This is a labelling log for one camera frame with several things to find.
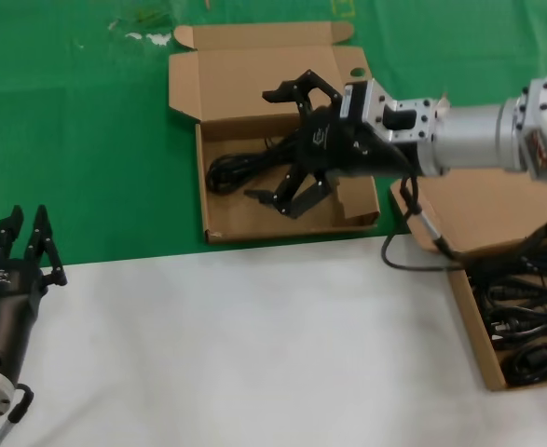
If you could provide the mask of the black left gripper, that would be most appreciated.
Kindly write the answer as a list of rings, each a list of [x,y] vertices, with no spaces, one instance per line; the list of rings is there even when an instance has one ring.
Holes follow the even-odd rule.
[[[53,240],[53,230],[45,205],[39,205],[24,260],[8,259],[23,223],[23,211],[15,205],[0,220],[0,374],[19,375],[41,298],[50,285],[65,286],[67,276]],[[43,256],[51,271],[42,274]]]

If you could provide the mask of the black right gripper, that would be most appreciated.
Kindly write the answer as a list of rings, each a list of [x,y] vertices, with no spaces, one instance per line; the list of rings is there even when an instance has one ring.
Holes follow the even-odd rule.
[[[323,92],[330,106],[312,107],[313,89]],[[294,80],[282,81],[277,89],[266,90],[269,103],[294,102],[300,114],[296,131],[295,162],[290,165],[274,191],[246,190],[244,195],[298,219],[331,195],[336,174],[348,177],[415,177],[417,148],[387,142],[364,124],[339,118],[342,95],[316,73],[307,70]]]

